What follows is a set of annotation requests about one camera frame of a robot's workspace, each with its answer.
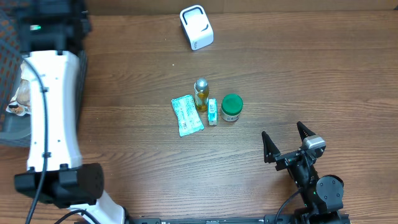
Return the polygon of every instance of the silver bottle cap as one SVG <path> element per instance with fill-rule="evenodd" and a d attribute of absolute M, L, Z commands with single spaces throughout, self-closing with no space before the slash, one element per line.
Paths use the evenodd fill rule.
<path fill-rule="evenodd" d="M 207 88 L 207 81 L 205 80 L 205 78 L 199 78 L 198 81 L 196 82 L 196 89 L 198 91 L 203 91 L 206 90 Z"/>

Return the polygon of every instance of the gray plastic basket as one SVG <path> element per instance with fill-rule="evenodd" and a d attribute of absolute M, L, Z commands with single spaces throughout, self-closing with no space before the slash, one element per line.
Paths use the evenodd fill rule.
<path fill-rule="evenodd" d="M 21 81 L 22 57 L 14 21 L 8 17 L 16 1 L 1 5 L 0 0 L 0 145 L 30 146 L 30 116 L 18 116 L 6 112 L 10 99 Z M 86 77 L 87 58 L 80 52 L 80 75 L 76 83 L 76 120 L 78 121 L 81 96 Z"/>

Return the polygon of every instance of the bottle with yellow liquid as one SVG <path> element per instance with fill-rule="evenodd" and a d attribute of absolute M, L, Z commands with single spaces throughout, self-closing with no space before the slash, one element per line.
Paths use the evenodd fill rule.
<path fill-rule="evenodd" d="M 209 101 L 209 85 L 204 78 L 199 78 L 193 85 L 195 90 L 195 106 L 198 111 L 207 111 Z"/>

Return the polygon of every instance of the green lid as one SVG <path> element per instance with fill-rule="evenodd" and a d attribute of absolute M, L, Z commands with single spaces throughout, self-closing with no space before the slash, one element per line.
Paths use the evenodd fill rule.
<path fill-rule="evenodd" d="M 224 113 L 234 116 L 239 114 L 243 108 L 243 100 L 237 94 L 228 94 L 224 97 L 221 109 Z"/>

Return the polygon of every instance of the wooden surface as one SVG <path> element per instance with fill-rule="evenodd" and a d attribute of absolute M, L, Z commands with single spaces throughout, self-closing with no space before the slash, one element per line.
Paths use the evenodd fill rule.
<path fill-rule="evenodd" d="M 260 217 L 295 186 L 263 161 L 261 131 L 293 151 L 302 121 L 326 140 L 319 176 L 345 182 L 353 223 L 398 220 L 398 13 L 214 14 L 215 41 L 192 52 L 177 15 L 92 17 L 78 133 L 85 163 L 130 213 L 160 218 Z M 180 138 L 170 101 L 206 77 L 219 102 L 244 100 L 236 123 Z M 28 149 L 0 147 L 0 223 L 22 223 L 31 199 L 13 176 Z M 296 198 L 285 212 L 302 207 Z M 39 205 L 33 223 L 65 214 Z"/>
<path fill-rule="evenodd" d="M 179 14 L 200 4 L 206 13 L 393 10 L 398 0 L 86 0 L 92 15 Z"/>

